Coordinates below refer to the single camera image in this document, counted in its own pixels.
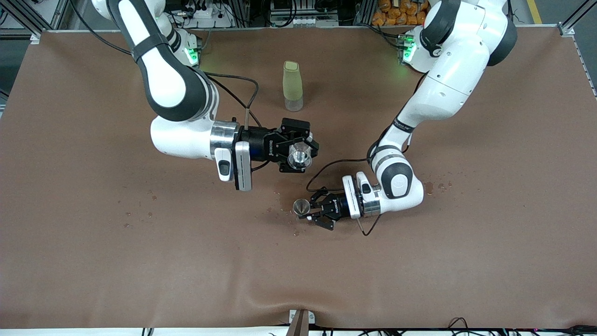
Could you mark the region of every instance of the yellow floor line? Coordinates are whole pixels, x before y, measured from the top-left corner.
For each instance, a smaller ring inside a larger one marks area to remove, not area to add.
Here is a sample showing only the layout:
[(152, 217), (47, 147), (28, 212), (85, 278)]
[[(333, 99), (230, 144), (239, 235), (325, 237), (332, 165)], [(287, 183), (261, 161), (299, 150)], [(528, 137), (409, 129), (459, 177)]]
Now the yellow floor line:
[(535, 25), (542, 25), (543, 22), (541, 21), (541, 17), (539, 16), (539, 10), (537, 9), (537, 4), (535, 4), (535, 0), (527, 0), (528, 9), (531, 11), (531, 16), (533, 17), (533, 21)]

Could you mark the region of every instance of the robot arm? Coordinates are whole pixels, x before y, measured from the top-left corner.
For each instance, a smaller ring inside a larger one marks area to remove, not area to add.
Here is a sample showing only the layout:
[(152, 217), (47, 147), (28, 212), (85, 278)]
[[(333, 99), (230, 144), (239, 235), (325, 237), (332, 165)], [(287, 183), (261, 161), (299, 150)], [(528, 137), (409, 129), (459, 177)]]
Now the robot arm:
[(158, 115), (150, 131), (160, 152), (214, 160), (219, 178), (234, 181), (242, 191), (252, 189), (251, 161), (272, 161), (281, 172), (303, 173), (317, 156), (319, 145), (305, 121), (285, 118), (277, 129), (241, 129), (234, 118), (216, 120), (218, 91), (202, 71), (188, 66), (196, 61), (196, 51), (188, 48), (192, 39), (172, 28), (164, 0), (93, 3), (120, 28), (141, 70), (147, 101)]
[[(485, 7), (491, 10), (486, 10), (479, 4), (443, 1), (446, 5), (442, 6), (440, 2), (431, 9), (424, 29), (411, 31), (413, 48), (403, 53), (406, 63), (427, 74), (367, 155), (378, 184), (370, 183), (363, 172), (358, 172), (356, 178), (344, 176), (344, 193), (331, 194), (322, 190), (310, 201), (297, 200), (294, 209), (299, 218), (333, 230), (340, 218), (358, 219), (401, 211), (423, 201), (423, 185), (402, 152), (405, 143), (410, 142), (413, 130), (423, 121), (447, 119), (458, 112), (481, 79), (485, 67), (491, 65), (491, 58), (503, 59), (516, 41), (516, 30), (514, 36), (508, 34), (512, 31), (509, 30), (511, 22), (501, 12), (497, 14), (501, 8), (498, 5), (487, 5)], [(441, 16), (441, 8), (448, 18)], [(450, 22), (450, 15), (453, 16), (451, 27), (443, 26)], [(487, 27), (492, 33), (479, 33)], [(434, 32), (440, 34), (435, 39)], [(504, 45), (501, 42), (506, 35), (507, 45)]]

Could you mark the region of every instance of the black strap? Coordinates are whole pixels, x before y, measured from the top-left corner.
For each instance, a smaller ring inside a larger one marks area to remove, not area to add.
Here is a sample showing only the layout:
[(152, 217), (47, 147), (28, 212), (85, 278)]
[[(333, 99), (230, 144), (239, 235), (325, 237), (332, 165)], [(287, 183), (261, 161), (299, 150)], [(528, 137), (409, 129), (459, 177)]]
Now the black strap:
[(155, 34), (150, 35), (148, 38), (141, 41), (141, 43), (135, 45), (133, 50), (131, 50), (131, 54), (133, 55), (133, 59), (135, 63), (139, 61), (141, 56), (145, 55), (149, 50), (157, 47), (160, 44), (169, 45), (166, 37), (162, 34)]
[(168, 41), (170, 41), (170, 39), (172, 38), (172, 36), (174, 36), (175, 33), (176, 33), (176, 30), (174, 28), (172, 28), (172, 30), (170, 31), (170, 33), (168, 34), (168, 36), (166, 36), (166, 39)]

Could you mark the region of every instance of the cable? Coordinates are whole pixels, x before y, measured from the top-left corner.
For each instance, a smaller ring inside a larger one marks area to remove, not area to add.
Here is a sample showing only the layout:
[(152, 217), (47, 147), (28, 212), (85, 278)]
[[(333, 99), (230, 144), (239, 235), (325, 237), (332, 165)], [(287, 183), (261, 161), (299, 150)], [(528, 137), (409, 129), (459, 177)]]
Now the cable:
[(147, 331), (147, 336), (152, 336), (153, 335), (153, 328), (143, 328), (143, 330), (141, 330), (141, 336), (146, 336), (145, 335), (145, 329), (149, 329)]
[(168, 5), (165, 6), (165, 10), (164, 10), (167, 14), (170, 14), (170, 16), (172, 17), (172, 23), (174, 23), (174, 26), (176, 26), (176, 28), (182, 28), (184, 26), (184, 18), (182, 23), (178, 22), (175, 18), (174, 18), (174, 14), (172, 14), (172, 11), (168, 8)]
[(338, 9), (338, 5), (336, 4), (336, 6), (332, 6), (332, 7), (320, 7), (318, 6), (319, 4), (323, 3), (323, 2), (330, 2), (330, 0), (315, 0), (315, 3), (313, 4), (313, 9), (320, 12), (320, 13), (327, 13), (329, 11), (334, 11)]
[(265, 163), (260, 164), (259, 166), (255, 167), (255, 168), (251, 168), (251, 173), (256, 172), (256, 171), (260, 170), (261, 168), (267, 166), (268, 163), (269, 163), (269, 161), (265, 161)]
[(381, 35), (381, 37), (383, 37), (383, 39), (386, 41), (386, 43), (388, 43), (389, 45), (393, 46), (394, 48), (401, 49), (401, 50), (406, 49), (404, 46), (394, 44), (394, 43), (392, 43), (388, 39), (388, 38), (398, 38), (398, 35), (396, 35), (396, 34), (390, 34), (390, 33), (385, 33), (383, 31), (381, 31), (381, 27), (380, 26), (377, 26), (377, 29), (375, 29), (374, 26), (371, 26), (371, 25), (369, 25), (367, 23), (357, 23), (355, 26), (363, 26), (363, 27), (367, 27), (367, 28), (373, 30), (376, 34)]
[(379, 28), (379, 30), (375, 29), (374, 26), (369, 25), (368, 23), (357, 23), (355, 26), (363, 26), (363, 27), (367, 27), (371, 30), (373, 30), (376, 34), (383, 34), (386, 35), (387, 37), (394, 37), (397, 38), (398, 34), (390, 34), (390, 33), (385, 33), (381, 31), (381, 28)]
[(205, 43), (201, 46), (201, 51), (204, 51), (207, 48), (207, 44), (210, 42), (211, 37), (211, 30), (214, 29), (213, 27), (210, 28), (209, 32), (207, 32), (207, 38), (205, 39)]
[(316, 191), (320, 191), (320, 190), (323, 190), (323, 189), (325, 189), (327, 191), (341, 191), (341, 190), (344, 190), (344, 188), (328, 189), (328, 188), (322, 187), (322, 188), (319, 188), (319, 189), (309, 189), (309, 187), (311, 186), (311, 183), (313, 183), (313, 181), (317, 178), (317, 176), (319, 176), (319, 174), (321, 174), (327, 167), (330, 167), (333, 164), (341, 163), (341, 162), (363, 162), (363, 161), (367, 161), (367, 160), (369, 160), (369, 158), (344, 158), (344, 159), (341, 159), (341, 160), (332, 161), (332, 162), (326, 164), (325, 166), (323, 166), (323, 168), (320, 169), (317, 172), (317, 174), (315, 174), (311, 178), (311, 180), (309, 180), (309, 182), (307, 183), (307, 186), (305, 187), (305, 189), (307, 189), (307, 191), (310, 192), (310, 193), (315, 193)]
[(290, 25), (294, 19), (296, 19), (297, 17), (297, 11), (298, 11), (298, 5), (297, 5), (297, 1), (293, 0), (293, 5), (294, 5), (294, 14), (293, 14), (293, 8), (290, 8), (290, 17), (288, 18), (288, 20), (281, 26), (276, 25), (275, 23), (272, 23), (270, 20), (267, 19), (266, 17), (266, 13), (263, 12), (263, 8), (265, 7), (265, 0), (261, 0), (261, 16), (263, 16), (263, 20), (265, 21), (266, 24), (268, 24), (270, 27), (275, 27), (275, 28), (284, 28), (288, 25)]
[(466, 329), (469, 329), (469, 325), (466, 323), (466, 319), (464, 319), (464, 317), (455, 317), (450, 321), (450, 325), (448, 325), (448, 328), (446, 329), (450, 329), (452, 328), (456, 323), (458, 323), (459, 321), (462, 321), (464, 323), (464, 327)]
[[(207, 78), (209, 78), (212, 82), (216, 83), (219, 87), (221, 87), (222, 89), (224, 89), (224, 91), (228, 92), (229, 95), (231, 95), (239, 104), (241, 104), (242, 107), (244, 107), (245, 109), (248, 109), (248, 107), (245, 105), (245, 103), (242, 102), (242, 100), (237, 97), (229, 88), (227, 88), (224, 84), (220, 83), (219, 81), (217, 81), (215, 78), (213, 78), (210, 75), (207, 75)], [(251, 115), (251, 118), (253, 118), (253, 120), (255, 121), (255, 123), (259, 126), (261, 126), (261, 123), (259, 122), (259, 120), (257, 119), (257, 117), (255, 117), (255, 115), (253, 114), (253, 112), (251, 110), (249, 110), (249, 114)]]
[(253, 104), (253, 101), (257, 97), (257, 93), (259, 92), (259, 83), (256, 80), (254, 80), (252, 78), (248, 78), (248, 77), (237, 76), (237, 75), (215, 74), (213, 72), (204, 72), (204, 74), (206, 74), (208, 76), (212, 76), (212, 77), (234, 78), (237, 80), (243, 80), (243, 81), (248, 81), (248, 82), (253, 83), (255, 85), (255, 90), (253, 91), (253, 95), (251, 96), (251, 99), (249, 99), (249, 103), (247, 104), (247, 107), (246, 107), (249, 109), (251, 108), (251, 105)]
[(83, 20), (83, 17), (81, 16), (81, 13), (79, 13), (79, 11), (76, 9), (76, 6), (75, 6), (75, 4), (73, 3), (73, 1), (72, 1), (72, 0), (68, 0), (68, 2), (69, 2), (69, 4), (70, 4), (70, 6), (73, 8), (73, 11), (74, 11), (74, 12), (75, 12), (75, 14), (77, 15), (77, 17), (79, 17), (79, 20), (81, 20), (81, 23), (82, 23), (82, 24), (83, 24), (85, 27), (87, 27), (87, 29), (89, 30), (89, 32), (90, 32), (90, 33), (92, 33), (92, 34), (93, 34), (93, 36), (95, 36), (95, 37), (96, 37), (97, 39), (99, 39), (101, 42), (103, 42), (103, 43), (105, 43), (105, 44), (109, 45), (110, 47), (112, 47), (112, 48), (114, 48), (114, 49), (116, 49), (116, 50), (118, 50), (118, 51), (120, 51), (120, 52), (122, 52), (122, 53), (124, 53), (124, 54), (127, 54), (127, 55), (130, 55), (130, 54), (131, 54), (131, 52), (130, 52), (130, 51), (128, 51), (128, 50), (126, 50), (126, 49), (123, 49), (123, 48), (121, 48), (121, 47), (118, 47), (117, 45), (114, 45), (114, 44), (112, 44), (112, 43), (110, 43), (110, 42), (106, 41), (106, 40), (105, 40), (103, 37), (101, 37), (101, 36), (100, 36), (100, 35), (98, 35), (98, 34), (97, 34), (95, 31), (93, 31), (93, 29), (92, 29), (91, 27), (89, 27), (89, 25), (87, 24), (87, 22), (85, 22), (85, 20)]
[[(426, 75), (427, 75), (427, 72), (425, 72), (421, 76), (421, 78), (418, 79), (417, 85), (415, 86), (414, 91), (413, 91), (413, 95), (417, 92), (418, 88), (421, 86), (421, 83), (423, 82), (423, 79), (425, 78)], [(310, 189), (309, 187), (311, 186), (311, 183), (313, 183), (313, 181), (317, 178), (317, 176), (319, 176), (319, 174), (321, 174), (327, 167), (330, 167), (333, 164), (340, 163), (340, 162), (363, 162), (363, 161), (368, 161), (368, 160), (372, 159), (372, 157), (373, 157), (372, 156), (372, 154), (373, 154), (373, 148), (377, 146), (377, 144), (381, 141), (381, 139), (383, 138), (383, 136), (386, 135), (387, 130), (389, 130), (391, 126), (392, 126), (391, 124), (388, 125), (386, 127), (386, 129), (383, 130), (383, 132), (380, 134), (379, 138), (377, 138), (377, 140), (369, 147), (369, 150), (367, 151), (367, 153), (370, 153), (370, 154), (368, 155), (368, 157), (366, 157), (366, 158), (357, 158), (357, 159), (342, 159), (342, 160), (332, 161), (332, 162), (326, 164), (325, 166), (323, 166), (323, 168), (321, 168), (317, 172), (317, 174), (315, 174), (311, 178), (311, 180), (309, 180), (309, 182), (307, 183), (305, 189), (307, 189), (307, 191), (310, 192), (310, 193), (315, 193), (317, 191), (324, 190), (324, 189), (327, 190), (327, 191), (341, 191), (341, 190), (344, 190), (344, 188), (328, 189), (328, 188), (322, 187), (322, 188), (319, 188), (319, 189)], [(406, 153), (406, 151), (408, 151), (409, 147), (410, 147), (410, 145), (407, 144), (406, 147), (404, 148), (404, 150), (402, 151), (402, 153)]]
[(5, 11), (4, 9), (0, 8), (0, 26), (2, 26), (4, 24), (4, 21), (6, 21), (6, 19), (8, 18), (8, 12)]
[(229, 13), (233, 18), (235, 18), (243, 23), (251, 23), (251, 20), (243, 20), (243, 19), (239, 18), (238, 16), (236, 16), (236, 14), (234, 14), (231, 10), (229, 10), (228, 7), (225, 4), (223, 4), (221, 1), (220, 1), (220, 6), (217, 7), (220, 12), (223, 12), (222, 6), (224, 6), (224, 9), (226, 10), (226, 12)]
[(365, 233), (364, 230), (361, 230), (361, 232), (363, 233), (363, 236), (369, 236), (371, 234), (371, 232), (373, 231), (373, 228), (377, 225), (377, 222), (379, 222), (379, 219), (381, 218), (381, 216), (383, 215), (383, 213), (380, 213), (379, 215), (377, 215), (377, 218), (375, 219), (375, 221), (373, 222), (373, 225), (371, 226), (371, 228), (369, 229), (369, 232)]

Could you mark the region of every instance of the water stain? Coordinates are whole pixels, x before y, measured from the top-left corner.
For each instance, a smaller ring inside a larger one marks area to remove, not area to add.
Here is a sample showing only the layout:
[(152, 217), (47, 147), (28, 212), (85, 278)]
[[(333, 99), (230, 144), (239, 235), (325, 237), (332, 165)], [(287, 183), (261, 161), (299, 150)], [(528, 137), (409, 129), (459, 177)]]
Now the water stain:
[(432, 195), (433, 194), (433, 182), (425, 182), (425, 194)]

